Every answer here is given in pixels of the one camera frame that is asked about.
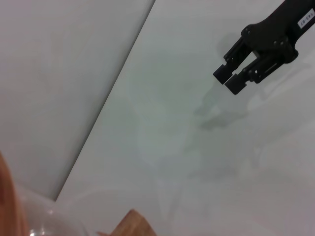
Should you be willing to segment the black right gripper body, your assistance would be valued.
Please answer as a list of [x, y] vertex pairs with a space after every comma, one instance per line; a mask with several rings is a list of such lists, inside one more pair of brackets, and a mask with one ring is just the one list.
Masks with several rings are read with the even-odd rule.
[[290, 63], [298, 56], [296, 42], [314, 23], [313, 0], [285, 0], [266, 19], [245, 27], [241, 36], [254, 51], [280, 54]]

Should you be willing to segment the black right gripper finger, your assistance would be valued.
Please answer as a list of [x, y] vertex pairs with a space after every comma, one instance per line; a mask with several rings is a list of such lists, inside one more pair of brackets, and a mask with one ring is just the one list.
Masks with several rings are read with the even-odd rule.
[[247, 66], [241, 67], [241, 72], [246, 68], [246, 73], [249, 73], [249, 67], [254, 62], [254, 56], [252, 49], [240, 38], [224, 55], [225, 65], [221, 65], [215, 72], [214, 77], [223, 85], [231, 77], [232, 73], [239, 68], [239, 66], [245, 62], [246, 59], [249, 59], [250, 54], [252, 54], [251, 61]]
[[247, 67], [245, 67], [239, 74], [234, 74], [225, 83], [225, 86], [234, 95], [237, 95], [247, 86], [247, 82], [255, 82], [256, 84], [259, 84], [280, 66], [281, 55], [266, 54], [259, 56]]

